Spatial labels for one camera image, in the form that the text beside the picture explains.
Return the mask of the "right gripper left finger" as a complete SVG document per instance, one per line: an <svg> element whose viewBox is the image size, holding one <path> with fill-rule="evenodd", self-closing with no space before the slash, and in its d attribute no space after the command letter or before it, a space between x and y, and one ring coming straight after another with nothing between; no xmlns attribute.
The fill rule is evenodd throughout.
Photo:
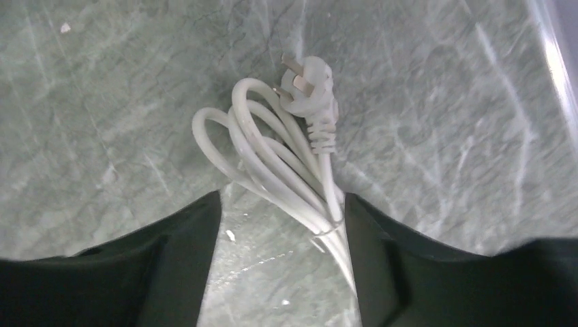
<svg viewBox="0 0 578 327"><path fill-rule="evenodd" d="M2 326L195 326L222 203L174 214L71 257L1 261Z"/></svg>

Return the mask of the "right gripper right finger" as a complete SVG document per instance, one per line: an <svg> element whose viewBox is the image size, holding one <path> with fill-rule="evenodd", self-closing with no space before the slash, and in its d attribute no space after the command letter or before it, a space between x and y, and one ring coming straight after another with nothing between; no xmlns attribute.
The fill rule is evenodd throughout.
<svg viewBox="0 0 578 327"><path fill-rule="evenodd" d="M486 256L438 242L356 194L345 227L363 326L576 326L577 240Z"/></svg>

